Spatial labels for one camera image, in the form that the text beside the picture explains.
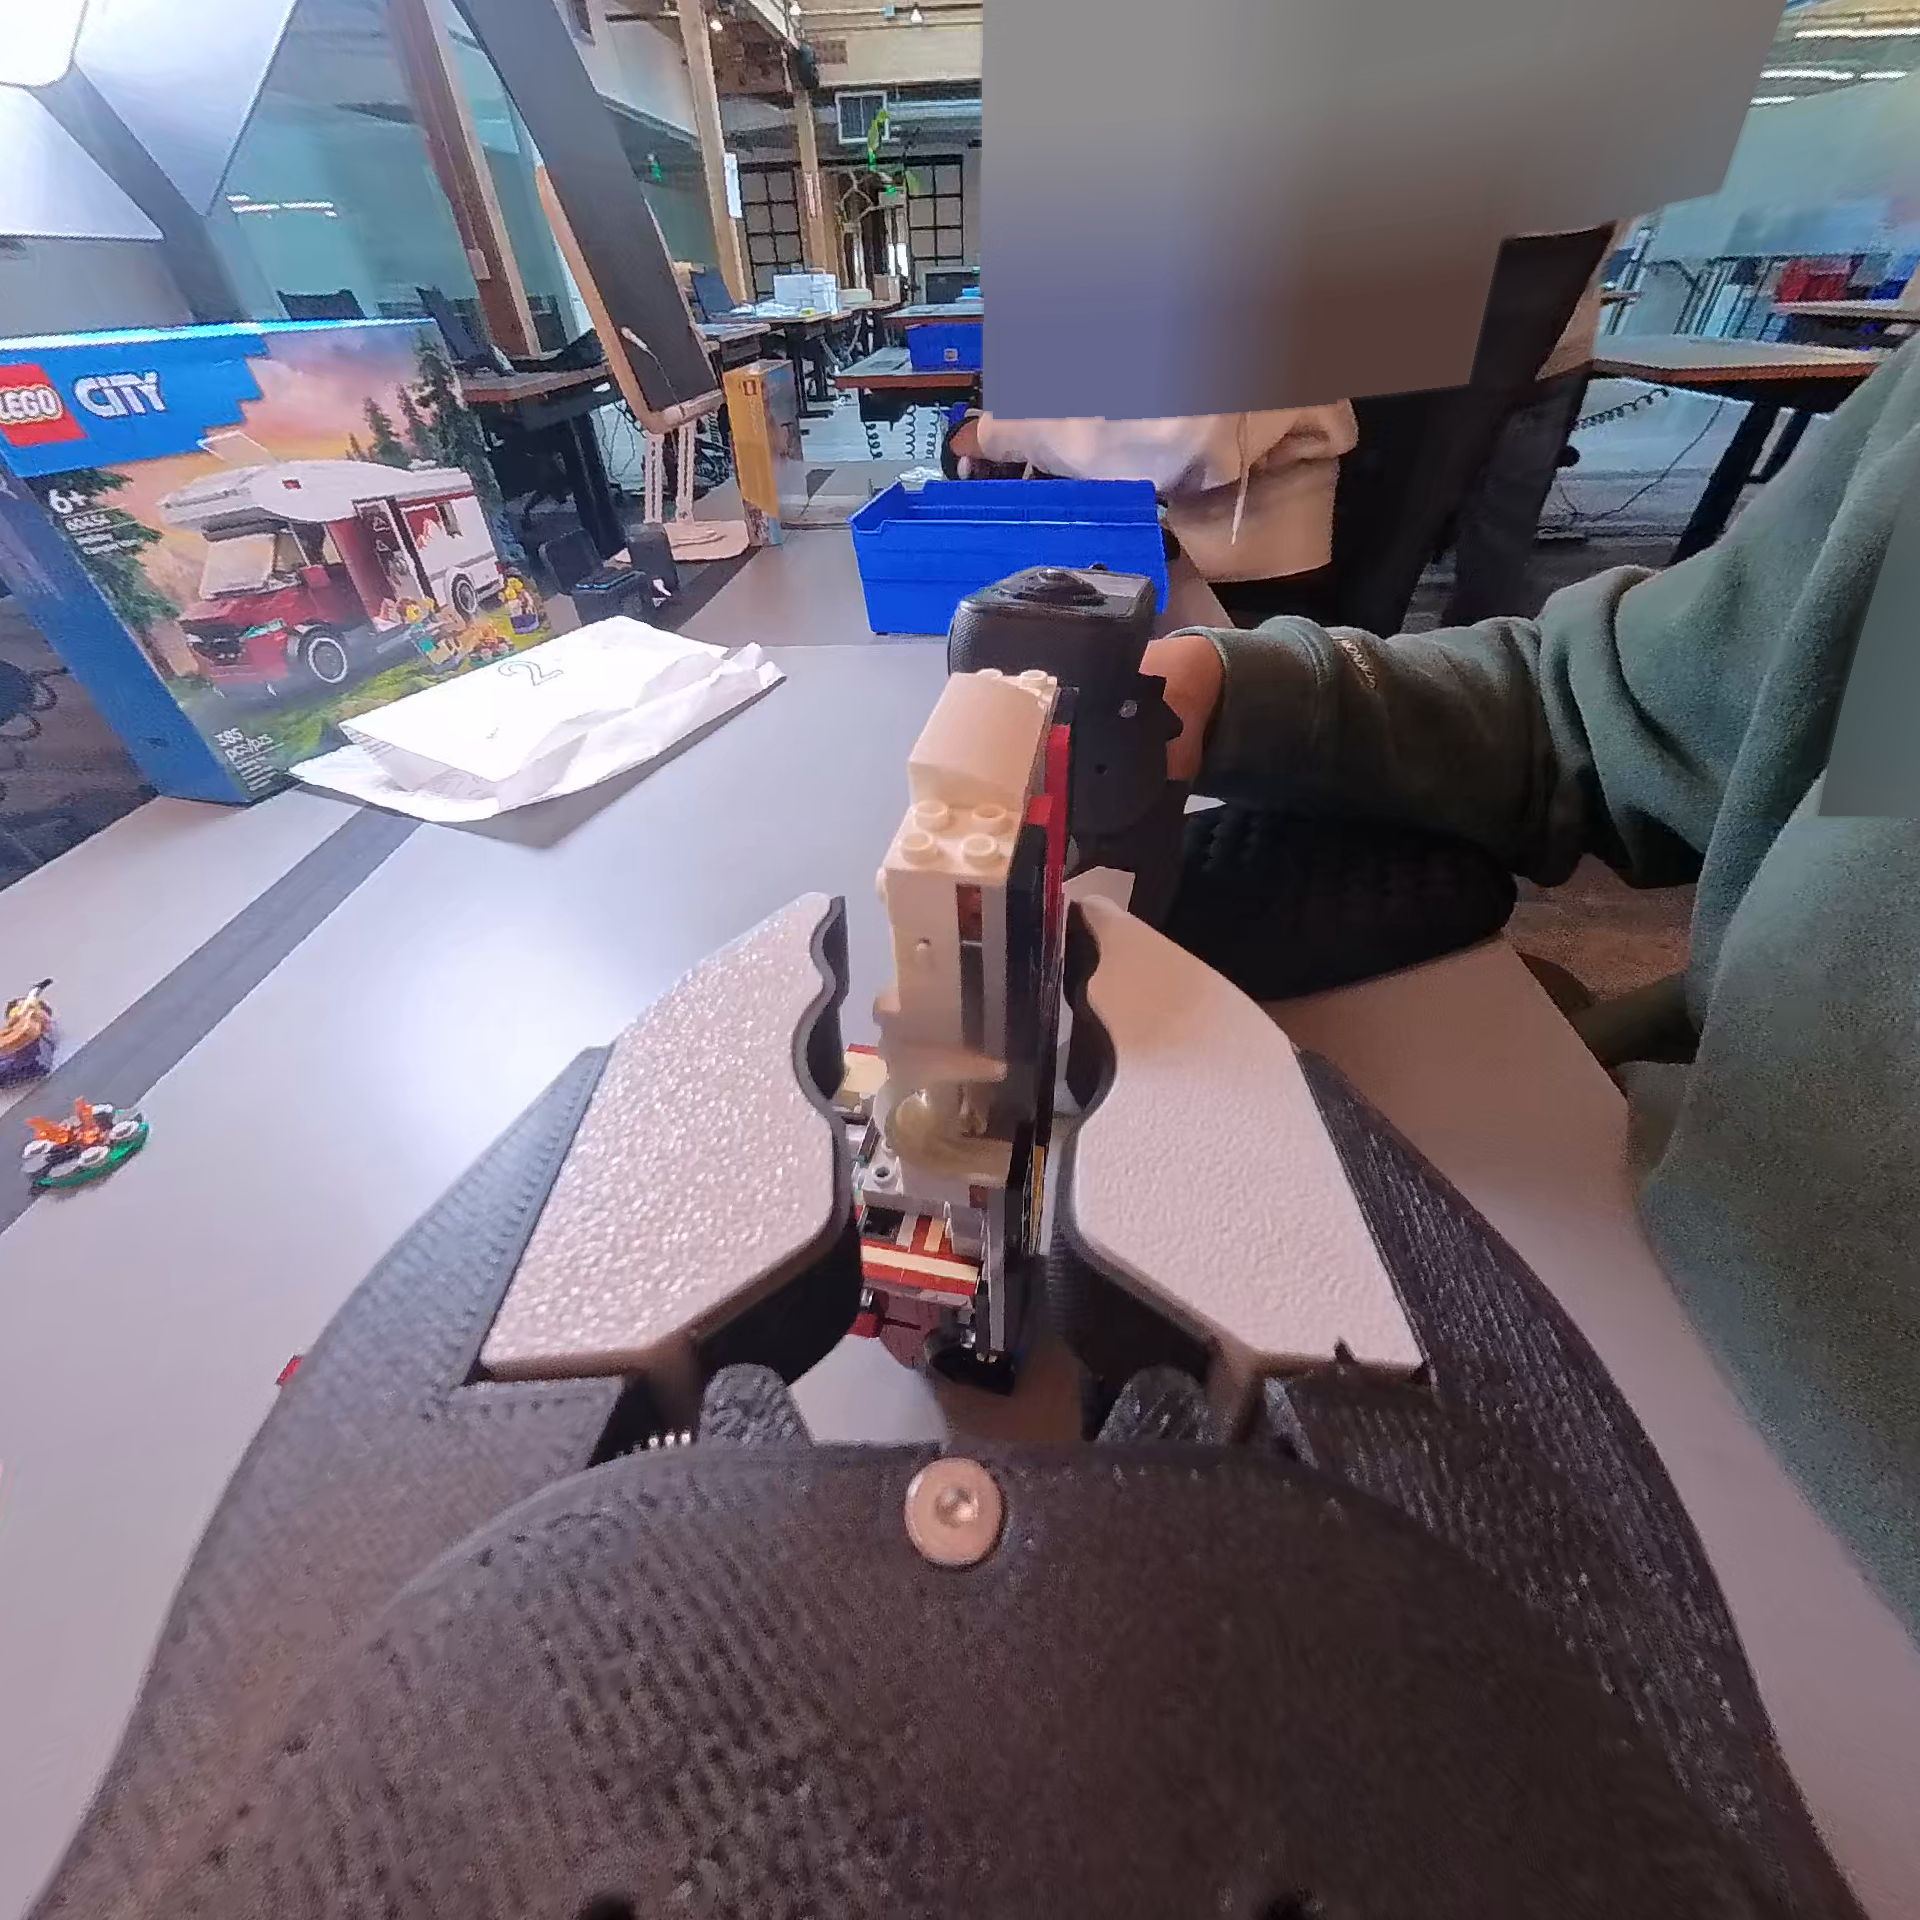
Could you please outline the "white paper bag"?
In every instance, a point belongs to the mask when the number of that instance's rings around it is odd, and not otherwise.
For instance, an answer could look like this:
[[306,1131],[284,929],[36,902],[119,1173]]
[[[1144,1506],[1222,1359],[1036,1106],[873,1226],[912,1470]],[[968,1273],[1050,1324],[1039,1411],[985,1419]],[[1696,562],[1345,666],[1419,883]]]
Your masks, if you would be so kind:
[[605,619],[341,725],[291,782],[407,820],[472,827],[653,767],[785,683],[725,649]]

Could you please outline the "red tan brick toy truck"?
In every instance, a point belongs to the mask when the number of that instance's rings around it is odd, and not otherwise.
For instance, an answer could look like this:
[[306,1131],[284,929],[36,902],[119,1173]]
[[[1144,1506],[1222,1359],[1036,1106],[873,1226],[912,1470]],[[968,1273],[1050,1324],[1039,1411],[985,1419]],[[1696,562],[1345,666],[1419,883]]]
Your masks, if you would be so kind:
[[1070,697],[957,669],[907,754],[878,868],[892,982],[846,1051],[857,1334],[1009,1399],[1041,1309],[1063,1064]]

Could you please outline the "yellow tall box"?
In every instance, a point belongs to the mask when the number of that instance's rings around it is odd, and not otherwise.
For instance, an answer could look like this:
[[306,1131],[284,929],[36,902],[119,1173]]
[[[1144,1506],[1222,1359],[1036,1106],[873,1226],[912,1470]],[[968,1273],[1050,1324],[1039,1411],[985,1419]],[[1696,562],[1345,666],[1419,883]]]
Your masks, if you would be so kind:
[[748,540],[759,550],[779,550],[785,544],[770,372],[769,362],[748,362],[725,372],[731,476],[744,509]]

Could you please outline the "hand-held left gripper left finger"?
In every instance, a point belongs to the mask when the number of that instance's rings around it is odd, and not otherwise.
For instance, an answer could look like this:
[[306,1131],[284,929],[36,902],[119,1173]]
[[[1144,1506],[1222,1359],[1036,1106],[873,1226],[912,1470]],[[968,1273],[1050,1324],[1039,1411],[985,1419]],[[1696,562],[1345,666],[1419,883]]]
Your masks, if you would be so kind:
[[612,1045],[479,1348],[494,1383],[697,1383],[699,1348],[831,1257],[854,1162],[846,902],[804,894]]

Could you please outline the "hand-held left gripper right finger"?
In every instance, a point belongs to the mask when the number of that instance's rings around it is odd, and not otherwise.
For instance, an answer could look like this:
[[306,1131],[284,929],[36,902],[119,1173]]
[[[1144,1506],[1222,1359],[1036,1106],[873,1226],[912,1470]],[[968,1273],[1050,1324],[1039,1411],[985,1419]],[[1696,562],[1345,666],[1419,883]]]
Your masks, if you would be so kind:
[[1399,1285],[1279,1024],[1109,898],[1069,915],[1058,1229],[1207,1356],[1207,1377],[1425,1364]]

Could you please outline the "person's right forearm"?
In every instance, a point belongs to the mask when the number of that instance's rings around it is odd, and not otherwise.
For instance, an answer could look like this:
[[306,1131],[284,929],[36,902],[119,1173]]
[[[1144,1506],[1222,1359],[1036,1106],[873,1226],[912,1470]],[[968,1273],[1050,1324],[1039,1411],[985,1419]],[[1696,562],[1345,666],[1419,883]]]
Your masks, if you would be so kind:
[[1584,858],[1635,890],[1702,877],[1716,778],[1661,720],[1659,573],[1612,570],[1539,619],[1375,637],[1276,619],[1206,631],[1225,660],[1195,795],[1474,844],[1551,887]]

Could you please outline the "dark flat panel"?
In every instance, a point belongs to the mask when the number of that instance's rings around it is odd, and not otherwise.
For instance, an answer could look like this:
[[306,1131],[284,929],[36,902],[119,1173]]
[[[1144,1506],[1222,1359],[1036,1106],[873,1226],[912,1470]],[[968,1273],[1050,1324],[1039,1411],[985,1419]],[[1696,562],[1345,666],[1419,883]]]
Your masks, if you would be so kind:
[[462,4],[539,153],[539,200],[633,418],[658,434],[719,413],[712,372],[619,121],[551,4]]

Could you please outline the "blue toy set box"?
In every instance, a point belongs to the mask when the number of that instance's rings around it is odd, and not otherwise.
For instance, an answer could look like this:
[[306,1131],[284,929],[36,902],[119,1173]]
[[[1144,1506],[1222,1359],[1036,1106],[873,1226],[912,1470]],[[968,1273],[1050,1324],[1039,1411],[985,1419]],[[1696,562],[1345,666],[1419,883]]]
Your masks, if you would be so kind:
[[4,586],[171,801],[551,642],[436,321],[4,340]]

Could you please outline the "pale wooden board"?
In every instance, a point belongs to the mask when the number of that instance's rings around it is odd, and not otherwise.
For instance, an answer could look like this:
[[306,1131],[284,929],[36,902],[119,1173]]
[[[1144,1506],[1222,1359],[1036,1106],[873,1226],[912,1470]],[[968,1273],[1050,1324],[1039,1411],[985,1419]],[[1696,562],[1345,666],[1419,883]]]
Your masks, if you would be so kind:
[[580,294],[619,396],[637,426],[669,434],[719,418],[725,383],[642,193],[637,193],[637,237],[597,228],[602,249],[590,249],[577,239],[549,167],[536,167],[536,183],[571,289]]

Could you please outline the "brick campfire on green base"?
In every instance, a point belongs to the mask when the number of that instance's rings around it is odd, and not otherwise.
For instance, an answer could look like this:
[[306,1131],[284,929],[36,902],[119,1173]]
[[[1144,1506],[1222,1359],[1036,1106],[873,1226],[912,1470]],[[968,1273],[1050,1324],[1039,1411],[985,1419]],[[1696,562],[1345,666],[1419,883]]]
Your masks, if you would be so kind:
[[151,1136],[134,1106],[78,1098],[65,1118],[30,1118],[20,1173],[33,1196],[84,1188],[129,1167]]

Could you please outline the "person's right hand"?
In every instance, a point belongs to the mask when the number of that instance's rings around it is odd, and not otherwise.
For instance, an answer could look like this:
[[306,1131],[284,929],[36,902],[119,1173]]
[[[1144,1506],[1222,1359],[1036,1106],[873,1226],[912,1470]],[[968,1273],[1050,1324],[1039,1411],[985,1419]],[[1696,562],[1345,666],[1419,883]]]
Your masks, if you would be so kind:
[[1206,631],[1154,637],[1140,660],[1144,676],[1163,681],[1163,703],[1178,723],[1165,746],[1165,778],[1191,787],[1202,774],[1211,720],[1225,692],[1225,660]]

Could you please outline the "blue plastic bin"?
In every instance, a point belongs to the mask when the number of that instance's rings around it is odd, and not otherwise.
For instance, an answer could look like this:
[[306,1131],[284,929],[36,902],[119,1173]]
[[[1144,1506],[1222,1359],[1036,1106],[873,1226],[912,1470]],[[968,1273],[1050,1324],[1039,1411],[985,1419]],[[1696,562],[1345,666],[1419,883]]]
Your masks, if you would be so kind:
[[1039,567],[1140,576],[1159,609],[1170,598],[1149,483],[895,483],[848,516],[848,536],[876,637],[944,637],[968,594]]

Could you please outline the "grey desk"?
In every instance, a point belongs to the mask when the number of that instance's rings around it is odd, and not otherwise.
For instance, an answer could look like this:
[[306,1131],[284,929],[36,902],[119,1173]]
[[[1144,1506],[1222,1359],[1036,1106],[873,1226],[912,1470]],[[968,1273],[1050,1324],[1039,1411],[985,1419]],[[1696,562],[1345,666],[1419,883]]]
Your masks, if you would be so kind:
[[[10,992],[105,1039],[267,890],[388,855],[134,1103],[121,1176],[4,1229],[4,1917],[36,1904],[279,1372],[588,1045],[804,892],[846,1029],[944,648],[793,648],[685,754],[436,829],[317,795],[151,804],[4,892]],[[1918,1917],[1918,1648],[1743,1419],[1653,1260],[1628,1111],[1505,944],[1276,1008],[1556,1289],[1661,1453],[1779,1750],[1874,1917]]]

